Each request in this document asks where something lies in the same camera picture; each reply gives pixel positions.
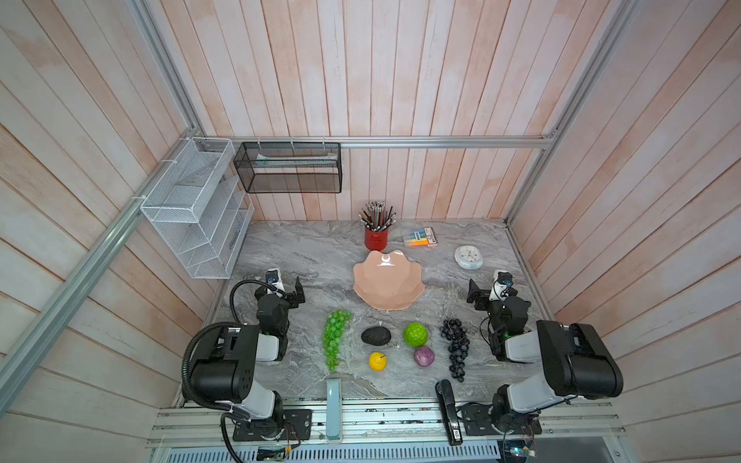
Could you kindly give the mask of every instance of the red cup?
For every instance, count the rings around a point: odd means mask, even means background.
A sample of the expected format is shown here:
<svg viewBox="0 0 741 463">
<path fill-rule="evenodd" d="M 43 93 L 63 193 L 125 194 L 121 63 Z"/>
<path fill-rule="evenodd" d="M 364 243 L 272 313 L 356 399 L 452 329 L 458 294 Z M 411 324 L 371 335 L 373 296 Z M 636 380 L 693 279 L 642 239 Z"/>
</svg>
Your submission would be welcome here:
<svg viewBox="0 0 741 463">
<path fill-rule="evenodd" d="M 388 228 L 382 232 L 365 229 L 365 247 L 372 251 L 383 251 L 388 245 Z"/>
</svg>

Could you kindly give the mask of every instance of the wooden wall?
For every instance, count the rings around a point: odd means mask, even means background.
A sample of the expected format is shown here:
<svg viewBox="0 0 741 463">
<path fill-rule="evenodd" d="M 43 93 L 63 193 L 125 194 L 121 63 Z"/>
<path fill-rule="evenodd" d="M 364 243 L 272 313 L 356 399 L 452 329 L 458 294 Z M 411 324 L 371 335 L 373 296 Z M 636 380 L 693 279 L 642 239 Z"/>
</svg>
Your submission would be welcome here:
<svg viewBox="0 0 741 463">
<path fill-rule="evenodd" d="M 0 1 L 0 358 L 186 128 L 124 0 Z M 141 223 L 0 419 L 0 460 L 135 460 L 213 296 Z"/>
<path fill-rule="evenodd" d="M 644 462 L 741 459 L 741 1 L 648 1 L 514 222 Z"/>
<path fill-rule="evenodd" d="M 618 0 L 149 0 L 205 132 L 549 133 Z M 256 219 L 499 218 L 539 150 L 350 150 L 343 192 L 257 195 Z"/>
</svg>

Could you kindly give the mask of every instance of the green grapes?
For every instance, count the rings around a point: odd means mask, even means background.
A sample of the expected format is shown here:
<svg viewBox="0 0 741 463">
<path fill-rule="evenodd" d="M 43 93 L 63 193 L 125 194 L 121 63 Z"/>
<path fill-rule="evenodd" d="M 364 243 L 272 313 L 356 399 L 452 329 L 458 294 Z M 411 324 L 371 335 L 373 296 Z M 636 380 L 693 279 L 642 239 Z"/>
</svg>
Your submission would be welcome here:
<svg viewBox="0 0 741 463">
<path fill-rule="evenodd" d="M 342 334 L 345 332 L 348 322 L 350 321 L 349 310 L 335 310 L 327 316 L 327 324 L 325 325 L 325 333 L 322 337 L 322 343 L 325 349 L 325 355 L 327 356 L 327 368 L 331 373 L 337 369 L 339 360 L 339 343 L 342 338 Z"/>
</svg>

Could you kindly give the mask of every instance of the marble surface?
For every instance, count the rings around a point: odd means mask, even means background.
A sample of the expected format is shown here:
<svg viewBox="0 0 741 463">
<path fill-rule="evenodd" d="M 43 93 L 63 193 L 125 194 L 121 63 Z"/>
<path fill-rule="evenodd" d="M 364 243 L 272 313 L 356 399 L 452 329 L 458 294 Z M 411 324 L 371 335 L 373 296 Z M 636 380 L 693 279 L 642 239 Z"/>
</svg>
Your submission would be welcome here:
<svg viewBox="0 0 741 463">
<path fill-rule="evenodd" d="M 403 233 L 432 226 L 439 241 L 437 247 L 405 247 Z M 483 253 L 484 265 L 478 270 L 463 270 L 453 260 L 461 244 L 474 244 Z M 465 301 L 468 279 L 480 287 L 490 287 L 495 269 L 514 275 L 519 296 L 534 302 L 504 227 L 495 221 L 397 222 L 389 234 L 385 252 L 401 250 L 412 262 L 422 265 L 425 292 L 406 310 L 384 312 L 367 305 L 353 291 L 353 266 L 363 262 L 369 251 L 364 233 L 354 221 L 268 222 L 250 224 L 245 244 L 239 254 L 229 288 L 217 310 L 215 320 L 231 320 L 228 294 L 241 279 L 265 279 L 269 267 L 280 267 L 287 290 L 293 290 L 297 276 L 306 293 L 306 303 L 289 314 L 288 353 L 282 362 L 259 363 L 255 380 L 278 391 L 283 397 L 325 398 L 326 378 L 322 334 L 329 312 L 339 308 L 353 316 L 342 337 L 340 365 L 333 377 L 341 378 L 344 397 L 434 398 L 434 385 L 450 379 L 457 400 L 489 401 L 502 385 L 521 381 L 537 372 L 540 364 L 498 362 L 479 334 L 479 323 L 486 312 L 477 312 Z M 255 285 L 237 290 L 236 307 L 245 322 L 256 323 Z M 541 314 L 531 306 L 528 327 L 534 328 Z M 471 350 L 465 363 L 465 382 L 450 377 L 448 342 L 439 336 L 443 319 L 461 319 L 469 329 Z M 430 333 L 427 343 L 435 352 L 435 362 L 427 368 L 413 360 L 414 349 L 402 336 L 411 322 L 424 324 Z M 368 327 L 386 326 L 392 335 L 385 346 L 364 344 L 360 335 Z M 382 372 L 368 367 L 372 352 L 388 356 Z"/>
</svg>

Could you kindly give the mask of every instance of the clock face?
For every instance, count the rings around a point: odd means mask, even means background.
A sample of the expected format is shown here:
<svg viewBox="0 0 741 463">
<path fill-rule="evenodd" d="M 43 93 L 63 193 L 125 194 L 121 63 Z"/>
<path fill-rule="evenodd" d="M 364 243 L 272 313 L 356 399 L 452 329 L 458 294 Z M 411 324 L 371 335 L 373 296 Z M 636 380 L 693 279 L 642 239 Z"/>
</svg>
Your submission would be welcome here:
<svg viewBox="0 0 741 463">
<path fill-rule="evenodd" d="M 456 249 L 456 262 L 465 269 L 473 270 L 484 264 L 484 257 L 478 247 L 466 244 Z"/>
</svg>

